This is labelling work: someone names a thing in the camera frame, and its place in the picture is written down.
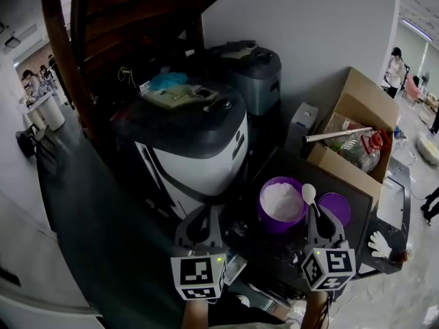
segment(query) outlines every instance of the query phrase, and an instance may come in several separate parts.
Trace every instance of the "purple container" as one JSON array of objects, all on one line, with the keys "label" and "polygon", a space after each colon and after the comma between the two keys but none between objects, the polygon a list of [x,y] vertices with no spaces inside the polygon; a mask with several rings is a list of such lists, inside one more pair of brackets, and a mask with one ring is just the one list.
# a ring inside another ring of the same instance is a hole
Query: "purple container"
[{"label": "purple container", "polygon": [[303,203],[303,210],[300,214],[299,218],[297,218],[295,221],[292,222],[282,222],[278,221],[277,219],[271,218],[267,213],[264,211],[261,205],[261,194],[264,191],[264,189],[269,186],[276,183],[288,183],[292,185],[300,195],[302,195],[302,184],[299,183],[297,180],[289,177],[275,177],[270,179],[268,182],[266,182],[263,186],[261,191],[259,192],[258,201],[257,201],[257,210],[258,210],[258,218],[259,221],[263,224],[263,227],[269,232],[269,233],[282,233],[286,231],[286,229],[294,226],[295,224],[299,223],[303,217],[308,212],[308,205],[306,203]]},{"label": "purple container", "polygon": [[324,194],[319,202],[319,205],[330,210],[337,219],[342,222],[343,226],[351,220],[351,206],[344,197],[337,193]]}]

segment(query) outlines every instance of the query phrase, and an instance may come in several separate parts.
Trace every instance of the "white glove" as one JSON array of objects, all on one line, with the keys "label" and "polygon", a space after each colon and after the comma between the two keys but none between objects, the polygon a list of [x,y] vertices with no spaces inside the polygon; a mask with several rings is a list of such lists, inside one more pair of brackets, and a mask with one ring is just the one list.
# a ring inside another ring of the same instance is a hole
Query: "white glove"
[{"label": "white glove", "polygon": [[372,252],[373,257],[389,258],[392,249],[389,247],[387,241],[384,239],[384,236],[380,232],[375,232],[370,235],[370,240],[372,242],[368,243],[368,246],[371,249],[376,250]]}]

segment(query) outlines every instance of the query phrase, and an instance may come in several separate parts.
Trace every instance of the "chair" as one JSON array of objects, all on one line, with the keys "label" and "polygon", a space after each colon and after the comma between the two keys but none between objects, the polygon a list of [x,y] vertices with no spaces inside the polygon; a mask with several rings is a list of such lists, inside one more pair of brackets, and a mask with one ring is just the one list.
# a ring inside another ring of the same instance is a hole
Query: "chair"
[{"label": "chair", "polygon": [[45,130],[39,130],[36,125],[32,124],[26,130],[15,133],[15,138],[21,151],[25,154],[26,157],[31,157],[35,154],[35,147],[41,148],[42,151],[47,152],[50,156],[55,158],[53,155],[42,143],[41,141],[45,138],[52,146],[55,147],[53,141],[51,141],[46,135]]},{"label": "chair", "polygon": [[408,77],[409,71],[410,71],[410,67],[408,65],[404,64],[404,67],[405,67],[405,74],[404,74],[403,83],[401,84],[401,90],[404,90],[405,83],[407,81],[407,77]]},{"label": "chair", "polygon": [[405,92],[404,92],[403,97],[406,95],[408,95],[409,98],[411,100],[413,100],[412,107],[416,103],[416,100],[419,99],[422,95],[422,92],[420,91],[420,89],[415,85],[415,83],[413,81],[413,75],[411,75],[411,74],[409,74],[407,76],[407,81],[405,83]]}]

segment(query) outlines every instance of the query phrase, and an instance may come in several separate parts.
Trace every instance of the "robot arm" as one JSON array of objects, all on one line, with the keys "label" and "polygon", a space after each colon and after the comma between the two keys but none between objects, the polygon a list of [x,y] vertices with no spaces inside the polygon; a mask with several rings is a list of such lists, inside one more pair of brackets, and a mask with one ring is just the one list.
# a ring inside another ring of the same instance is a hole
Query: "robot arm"
[{"label": "robot arm", "polygon": [[175,287],[184,300],[211,301],[221,297],[227,259],[219,213],[219,206],[203,206],[177,227],[177,257],[171,258],[171,265]]},{"label": "robot arm", "polygon": [[349,248],[337,217],[319,209],[320,217],[314,208],[309,214],[307,257],[301,268],[312,291],[340,290],[357,272],[355,250]]}]

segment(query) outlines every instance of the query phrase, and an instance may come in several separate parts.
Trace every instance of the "white appliance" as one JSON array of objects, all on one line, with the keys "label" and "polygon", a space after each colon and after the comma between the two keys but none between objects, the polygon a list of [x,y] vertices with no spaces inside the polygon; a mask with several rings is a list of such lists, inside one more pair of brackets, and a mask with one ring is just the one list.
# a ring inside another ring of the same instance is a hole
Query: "white appliance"
[{"label": "white appliance", "polygon": [[284,149],[300,156],[302,153],[302,138],[314,130],[318,115],[318,108],[302,102],[289,123],[287,139]]},{"label": "white appliance", "polygon": [[128,160],[136,152],[147,168],[132,165],[132,174],[148,181],[143,197],[181,219],[203,205],[226,202],[248,149],[246,105],[239,94],[223,84],[188,82],[220,96],[176,110],[139,98],[112,120],[119,149],[134,144]]}]

